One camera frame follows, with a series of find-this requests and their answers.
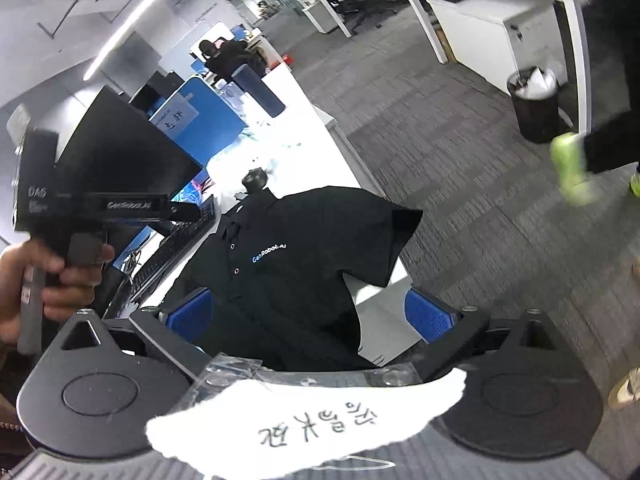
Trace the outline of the black polo shirt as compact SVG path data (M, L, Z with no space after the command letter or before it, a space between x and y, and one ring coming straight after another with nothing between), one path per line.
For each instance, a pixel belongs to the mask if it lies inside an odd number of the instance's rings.
M210 356L255 359L277 372L366 370L344 277L386 286L421 219L419 209L363 188L282 198L264 188L221 216L163 303L209 290L213 317L195 343Z

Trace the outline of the black keyboard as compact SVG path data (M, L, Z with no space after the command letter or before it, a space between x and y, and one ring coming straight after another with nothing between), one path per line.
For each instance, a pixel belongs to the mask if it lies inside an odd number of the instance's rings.
M172 270L178 266L183 257L196 246L208 232L213 229L217 216L215 197L202 203L201 218L198 222L179 226L166 237L154 254L143 263L142 268L132 279L129 299L140 306L152 295L157 286Z

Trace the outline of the blue desk divider panel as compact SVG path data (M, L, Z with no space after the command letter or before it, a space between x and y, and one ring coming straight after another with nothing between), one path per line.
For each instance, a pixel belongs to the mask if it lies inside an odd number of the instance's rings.
M189 78L151 117L150 122L202 167L233 143L244 120L198 76Z

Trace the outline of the handwritten paper label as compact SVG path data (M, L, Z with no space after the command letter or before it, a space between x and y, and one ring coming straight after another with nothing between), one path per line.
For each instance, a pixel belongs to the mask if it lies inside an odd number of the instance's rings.
M243 379L184 411L148 421L152 449L205 477L277 479L405 441L462 399L455 368L403 387L286 386Z

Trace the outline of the seated person black jacket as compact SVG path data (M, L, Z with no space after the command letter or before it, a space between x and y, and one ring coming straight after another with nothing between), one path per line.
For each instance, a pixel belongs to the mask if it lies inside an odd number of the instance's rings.
M258 54L247 49L245 40L225 40L216 47L209 40L202 40L198 48L205 60L205 67L214 75L214 81L230 81L232 74L244 64L259 76L267 73L267 63Z

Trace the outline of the dark blue cylinder bottle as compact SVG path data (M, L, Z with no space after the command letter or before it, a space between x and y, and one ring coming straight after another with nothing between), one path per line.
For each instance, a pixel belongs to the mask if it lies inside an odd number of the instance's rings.
M278 117L285 111L284 103L272 92L248 64L242 64L232 73L233 81L247 92L271 117Z

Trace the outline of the beige shoe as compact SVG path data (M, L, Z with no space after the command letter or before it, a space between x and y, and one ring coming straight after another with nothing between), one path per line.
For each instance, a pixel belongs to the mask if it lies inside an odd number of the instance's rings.
M621 410L640 399L640 367L632 368L610 391L608 406Z

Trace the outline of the black waste bin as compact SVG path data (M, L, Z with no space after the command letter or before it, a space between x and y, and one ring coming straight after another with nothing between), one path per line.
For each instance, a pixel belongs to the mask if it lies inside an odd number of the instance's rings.
M522 137L535 144L548 144L563 133L566 121L559 104L560 85L552 70L530 66L506 80Z

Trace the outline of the white drawer cabinet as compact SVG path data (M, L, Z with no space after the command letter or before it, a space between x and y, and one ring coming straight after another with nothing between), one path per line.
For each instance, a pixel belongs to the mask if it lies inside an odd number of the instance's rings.
M567 70L558 19L549 0L427 0L456 60L506 91L506 80L530 66Z

